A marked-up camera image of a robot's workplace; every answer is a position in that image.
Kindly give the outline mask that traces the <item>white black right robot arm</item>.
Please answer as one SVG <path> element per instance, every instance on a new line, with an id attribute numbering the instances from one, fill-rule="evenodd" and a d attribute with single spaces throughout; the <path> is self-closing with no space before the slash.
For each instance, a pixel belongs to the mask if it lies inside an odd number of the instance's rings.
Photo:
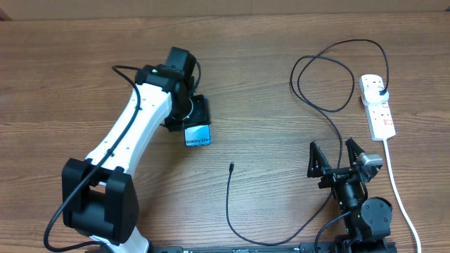
<path id="1" fill-rule="evenodd" d="M 332 168 L 315 142 L 310 143 L 307 176 L 319 178 L 320 189 L 329 188 L 339 204 L 341 215 L 317 233 L 313 252 L 394 253 L 396 244 L 387 242 L 391 234 L 392 204 L 382 197 L 368 196 L 366 184 L 383 166 L 378 154 L 368 154 L 353 140 L 345 142 L 349 166 Z M 320 243 L 322 233 L 338 221 L 344 221 L 346 233 L 332 242 Z"/>

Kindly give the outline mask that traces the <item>blue Galaxy smartphone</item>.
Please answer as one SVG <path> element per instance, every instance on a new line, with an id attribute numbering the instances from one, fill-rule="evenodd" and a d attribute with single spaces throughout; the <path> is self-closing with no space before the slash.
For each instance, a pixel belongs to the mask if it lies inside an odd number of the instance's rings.
<path id="1" fill-rule="evenodd" d="M 199 125 L 184 130 L 185 145 L 197 147 L 211 144 L 210 126 Z"/>

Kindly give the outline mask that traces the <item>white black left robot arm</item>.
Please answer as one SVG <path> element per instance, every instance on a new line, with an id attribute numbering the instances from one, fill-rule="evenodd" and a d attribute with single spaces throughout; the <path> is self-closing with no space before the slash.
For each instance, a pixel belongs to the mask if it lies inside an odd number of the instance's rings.
<path id="1" fill-rule="evenodd" d="M 62 170 L 63 203 L 55 216 L 99 252 L 151 252 L 137 228 L 139 201 L 133 178 L 158 127 L 182 131 L 188 147 L 211 143 L 207 97 L 195 90 L 200 63 L 173 47 L 166 62 L 135 68 L 133 91 L 124 111 L 102 142 L 83 160 L 70 158 Z"/>

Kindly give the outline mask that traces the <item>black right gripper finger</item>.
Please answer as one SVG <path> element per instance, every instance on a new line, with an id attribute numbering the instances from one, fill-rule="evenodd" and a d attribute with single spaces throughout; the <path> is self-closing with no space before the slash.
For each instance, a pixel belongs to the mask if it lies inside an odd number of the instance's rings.
<path id="1" fill-rule="evenodd" d="M 308 178 L 318 178 L 326 174 L 331 169 L 328 160 L 317 146 L 315 141 L 312 141 L 309 146 L 309 165 L 307 169 Z"/>
<path id="2" fill-rule="evenodd" d="M 365 151 L 353 140 L 353 138 L 347 139 L 345 141 L 345 145 L 347 146 L 350 167 L 361 167 L 363 164 L 362 158 L 365 155 Z"/>

